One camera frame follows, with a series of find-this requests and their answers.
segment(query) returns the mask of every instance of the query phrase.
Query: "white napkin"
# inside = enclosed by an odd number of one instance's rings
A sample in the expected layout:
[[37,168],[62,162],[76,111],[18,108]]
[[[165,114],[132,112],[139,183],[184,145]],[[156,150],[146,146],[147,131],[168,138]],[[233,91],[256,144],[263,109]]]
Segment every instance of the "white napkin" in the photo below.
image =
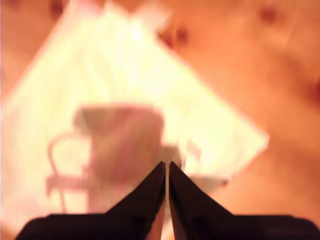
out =
[[[87,106],[152,107],[164,118],[163,144],[177,145],[188,175],[230,178],[268,145],[268,136],[209,91],[141,19],[108,4],[47,49],[4,104],[1,115],[1,221],[18,232],[30,219],[61,212],[47,195],[53,174],[48,145],[77,131]],[[92,139],[66,141],[55,153],[59,171],[82,175]],[[101,195],[107,211],[137,185]],[[83,192],[65,192],[68,212],[86,213]]]

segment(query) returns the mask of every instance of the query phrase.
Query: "wooden surface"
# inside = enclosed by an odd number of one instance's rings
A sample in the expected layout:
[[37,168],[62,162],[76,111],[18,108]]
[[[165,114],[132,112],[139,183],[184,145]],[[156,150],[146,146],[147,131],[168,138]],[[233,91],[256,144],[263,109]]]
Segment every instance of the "wooden surface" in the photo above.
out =
[[[290,214],[320,227],[320,1],[161,1],[174,10],[172,29],[188,34],[173,40],[174,51],[271,136],[268,150],[211,196],[235,214]],[[119,2],[134,9],[142,0]],[[1,99],[53,26],[28,9],[1,8]]]

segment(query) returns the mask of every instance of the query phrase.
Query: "wooden table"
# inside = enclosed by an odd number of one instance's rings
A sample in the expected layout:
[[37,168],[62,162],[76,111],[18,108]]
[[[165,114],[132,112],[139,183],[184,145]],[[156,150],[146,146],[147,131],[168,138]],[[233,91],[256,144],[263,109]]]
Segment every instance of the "wooden table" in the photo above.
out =
[[[173,29],[188,33],[174,51],[271,136],[210,195],[235,214],[289,214],[320,227],[320,1],[162,1]],[[134,9],[142,0],[119,2]]]

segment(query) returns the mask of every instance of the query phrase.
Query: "black object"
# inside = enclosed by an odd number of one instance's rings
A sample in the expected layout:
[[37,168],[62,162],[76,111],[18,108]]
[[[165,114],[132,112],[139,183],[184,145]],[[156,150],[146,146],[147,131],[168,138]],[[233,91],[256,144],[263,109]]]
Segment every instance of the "black object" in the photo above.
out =
[[[161,162],[107,213],[37,218],[27,223],[16,239],[145,240],[164,202],[165,186],[166,166]],[[176,240],[320,240],[319,230],[308,220],[232,215],[173,162],[169,166],[169,203]]]

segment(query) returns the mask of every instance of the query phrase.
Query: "wood grain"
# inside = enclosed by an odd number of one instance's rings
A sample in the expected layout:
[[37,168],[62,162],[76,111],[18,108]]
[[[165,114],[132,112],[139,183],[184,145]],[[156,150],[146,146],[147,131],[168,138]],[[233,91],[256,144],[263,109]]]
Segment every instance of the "wood grain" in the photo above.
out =
[[[131,10],[143,2],[118,1]],[[1,93],[54,25],[43,15],[46,1],[21,2],[19,14],[1,8]],[[175,41],[173,50],[271,136],[267,151],[210,195],[235,214],[289,214],[320,227],[320,1],[161,2],[174,10],[172,31],[188,33],[187,44]]]

